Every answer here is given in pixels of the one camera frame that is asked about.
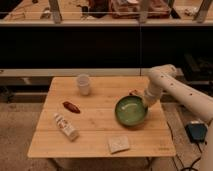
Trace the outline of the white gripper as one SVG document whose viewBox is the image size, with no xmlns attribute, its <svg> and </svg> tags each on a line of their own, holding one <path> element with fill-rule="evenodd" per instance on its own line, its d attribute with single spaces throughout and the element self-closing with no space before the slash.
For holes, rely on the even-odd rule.
<svg viewBox="0 0 213 171">
<path fill-rule="evenodd" d="M 161 89 L 145 89 L 143 93 L 143 101 L 147 107 L 153 106 L 162 96 Z"/>
</svg>

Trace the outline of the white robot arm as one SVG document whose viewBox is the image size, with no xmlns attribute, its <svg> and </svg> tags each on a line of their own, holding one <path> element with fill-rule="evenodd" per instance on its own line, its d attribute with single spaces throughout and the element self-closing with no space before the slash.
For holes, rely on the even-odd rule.
<svg viewBox="0 0 213 171">
<path fill-rule="evenodd" d="M 213 171 L 213 97 L 210 97 L 175 79 L 177 69 L 167 64 L 152 67 L 147 71 L 149 84 L 143 92 L 147 107 L 154 105 L 165 90 L 189 111 L 208 125 L 205 146 L 202 152 L 199 171 Z"/>
</svg>

